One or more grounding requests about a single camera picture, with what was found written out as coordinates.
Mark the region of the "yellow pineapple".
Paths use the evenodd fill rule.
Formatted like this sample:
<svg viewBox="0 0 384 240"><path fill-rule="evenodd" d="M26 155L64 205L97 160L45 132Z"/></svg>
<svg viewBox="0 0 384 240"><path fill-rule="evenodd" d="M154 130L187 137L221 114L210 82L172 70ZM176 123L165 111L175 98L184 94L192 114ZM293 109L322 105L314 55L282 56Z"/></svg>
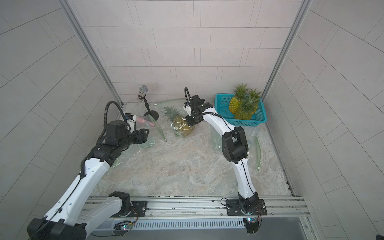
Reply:
<svg viewBox="0 0 384 240"><path fill-rule="evenodd" d="M239 109L248 93L248 90L249 89L247 88L247 84L239 84L236 86L234 96L231 98L229 103L229 110L232 114L235 114Z"/></svg>

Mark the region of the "green pineapple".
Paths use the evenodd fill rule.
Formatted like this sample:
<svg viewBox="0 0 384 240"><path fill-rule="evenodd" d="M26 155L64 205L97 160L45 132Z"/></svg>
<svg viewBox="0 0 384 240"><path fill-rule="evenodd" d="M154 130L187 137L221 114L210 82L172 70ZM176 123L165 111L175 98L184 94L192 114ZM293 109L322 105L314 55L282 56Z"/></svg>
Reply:
<svg viewBox="0 0 384 240"><path fill-rule="evenodd" d="M239 109L235 113L235 119L237 119L237 120L251 120L253 114L258 109L259 101L254 102L250 98L250 95L246 95L241 106L239 107Z"/></svg>
<svg viewBox="0 0 384 240"><path fill-rule="evenodd" d="M187 137L195 130L194 127L187 124L184 112L180 108L166 106L163 107L163 113L170 121L171 128L178 137Z"/></svg>

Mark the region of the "orange pineapple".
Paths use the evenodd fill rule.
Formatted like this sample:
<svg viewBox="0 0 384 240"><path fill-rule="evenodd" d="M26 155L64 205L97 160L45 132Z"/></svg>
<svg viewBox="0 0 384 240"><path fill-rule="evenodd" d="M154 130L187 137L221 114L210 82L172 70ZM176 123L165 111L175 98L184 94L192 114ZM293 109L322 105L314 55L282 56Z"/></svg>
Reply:
<svg viewBox="0 0 384 240"><path fill-rule="evenodd" d="M261 95L262 92L259 92L256 88L255 89L250 89L249 90L249 94L250 94L250 98L254 101L254 102L258 102L260 100L260 95Z"/></svg>

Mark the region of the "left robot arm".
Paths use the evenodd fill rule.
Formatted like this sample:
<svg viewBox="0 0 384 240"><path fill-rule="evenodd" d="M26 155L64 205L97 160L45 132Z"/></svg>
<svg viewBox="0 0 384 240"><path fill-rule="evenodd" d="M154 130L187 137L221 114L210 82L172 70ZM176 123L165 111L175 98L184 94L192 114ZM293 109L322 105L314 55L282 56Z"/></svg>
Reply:
<svg viewBox="0 0 384 240"><path fill-rule="evenodd" d="M27 227L31 240L85 240L108 218L135 213L130 194L113 192L88 214L81 211L93 189L121 153L147 141L149 130L136 130L134 121L112 121L106 133L81 162L81 171L58 202L41 219Z"/></svg>

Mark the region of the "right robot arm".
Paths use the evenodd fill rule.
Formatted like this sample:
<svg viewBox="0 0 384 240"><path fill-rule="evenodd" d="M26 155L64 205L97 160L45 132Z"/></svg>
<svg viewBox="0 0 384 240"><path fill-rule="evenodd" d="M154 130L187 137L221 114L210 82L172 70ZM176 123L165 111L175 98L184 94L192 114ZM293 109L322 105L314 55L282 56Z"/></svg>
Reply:
<svg viewBox="0 0 384 240"><path fill-rule="evenodd" d="M242 212L246 215L266 215L265 204L259 198L249 172L249 146L244 129L231 125L219 115L212 104L206 103L204 99L200 99L197 95L190 96L188 88L185 88L185 98L184 110L188 113L187 124L194 126L205 121L221 134L222 153L234 169Z"/></svg>

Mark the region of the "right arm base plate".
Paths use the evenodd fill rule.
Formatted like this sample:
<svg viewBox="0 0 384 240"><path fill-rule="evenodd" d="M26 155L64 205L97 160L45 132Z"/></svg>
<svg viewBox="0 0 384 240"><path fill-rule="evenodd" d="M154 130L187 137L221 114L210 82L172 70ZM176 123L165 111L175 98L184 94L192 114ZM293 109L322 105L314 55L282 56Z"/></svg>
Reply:
<svg viewBox="0 0 384 240"><path fill-rule="evenodd" d="M241 203L239 199L225 199L225 201L224 205L228 216L266 216L268 214L267 207L263 199L259 199L257 204L252 203L251 205Z"/></svg>

